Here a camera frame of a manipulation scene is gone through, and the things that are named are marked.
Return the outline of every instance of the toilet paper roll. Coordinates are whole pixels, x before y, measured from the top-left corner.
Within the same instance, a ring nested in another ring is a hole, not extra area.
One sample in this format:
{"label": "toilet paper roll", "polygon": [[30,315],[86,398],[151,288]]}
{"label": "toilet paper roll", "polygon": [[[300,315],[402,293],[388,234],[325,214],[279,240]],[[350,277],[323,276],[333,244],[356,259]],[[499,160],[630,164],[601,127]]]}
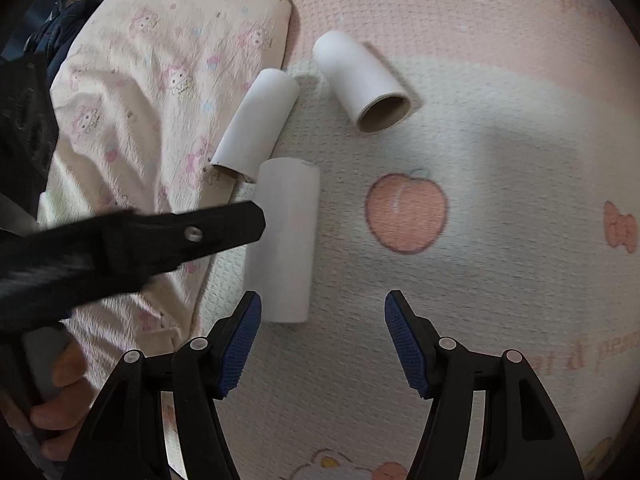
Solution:
{"label": "toilet paper roll", "polygon": [[252,200],[267,227],[246,248],[244,290],[262,300],[262,320],[302,323],[311,294],[320,171],[297,158],[272,158],[260,167]]}
{"label": "toilet paper roll", "polygon": [[409,113],[411,100],[406,90],[380,60],[346,32],[332,30],[322,35],[313,56],[361,132],[384,130]]}
{"label": "toilet paper roll", "polygon": [[298,95],[300,86],[287,73],[274,68],[262,70],[231,119],[212,165],[237,180],[255,182]]}

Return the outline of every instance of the paper towel tube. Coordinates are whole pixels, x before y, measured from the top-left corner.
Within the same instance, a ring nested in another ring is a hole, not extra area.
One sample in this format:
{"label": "paper towel tube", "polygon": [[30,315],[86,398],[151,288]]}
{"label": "paper towel tube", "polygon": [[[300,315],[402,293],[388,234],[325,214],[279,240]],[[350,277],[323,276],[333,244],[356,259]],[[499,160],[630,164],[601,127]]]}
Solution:
{"label": "paper towel tube", "polygon": [[262,300],[262,320],[305,322],[313,277],[320,171],[297,158],[272,158],[260,167],[252,200],[267,227],[246,248],[244,290]]}
{"label": "paper towel tube", "polygon": [[411,99],[386,67],[346,32],[332,30],[314,45],[314,60],[357,129],[372,134],[409,113]]}
{"label": "paper towel tube", "polygon": [[262,70],[231,119],[212,165],[237,180],[255,182],[298,95],[300,86],[290,75],[275,68]]}

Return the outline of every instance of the black clamp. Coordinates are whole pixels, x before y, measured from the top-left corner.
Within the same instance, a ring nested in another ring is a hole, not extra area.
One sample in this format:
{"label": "black clamp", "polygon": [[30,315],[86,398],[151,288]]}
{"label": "black clamp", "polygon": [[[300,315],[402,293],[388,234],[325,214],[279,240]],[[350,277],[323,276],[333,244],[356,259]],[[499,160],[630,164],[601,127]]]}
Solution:
{"label": "black clamp", "polygon": [[409,386],[433,399],[407,480],[457,480],[478,390],[486,397],[476,480],[584,480],[562,420],[520,352],[479,354],[440,337],[399,290],[386,297],[385,320]]}
{"label": "black clamp", "polygon": [[124,354],[82,425],[63,480],[170,480],[161,392],[174,394],[190,480],[239,480],[213,399],[223,399],[238,384],[260,313],[260,297],[246,292],[206,337],[172,354]]}

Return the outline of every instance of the human hand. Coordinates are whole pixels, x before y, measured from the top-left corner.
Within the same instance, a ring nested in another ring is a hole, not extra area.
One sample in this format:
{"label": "human hand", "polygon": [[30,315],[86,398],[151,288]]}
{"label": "human hand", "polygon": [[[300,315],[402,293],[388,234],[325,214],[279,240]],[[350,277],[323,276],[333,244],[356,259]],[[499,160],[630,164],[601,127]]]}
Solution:
{"label": "human hand", "polygon": [[43,430],[62,431],[60,436],[42,443],[42,454],[53,461],[64,462],[78,437],[84,418],[94,399],[94,391],[83,377],[86,360],[78,342],[73,339],[60,354],[52,370],[54,386],[60,394],[45,404],[31,409],[31,423]]}

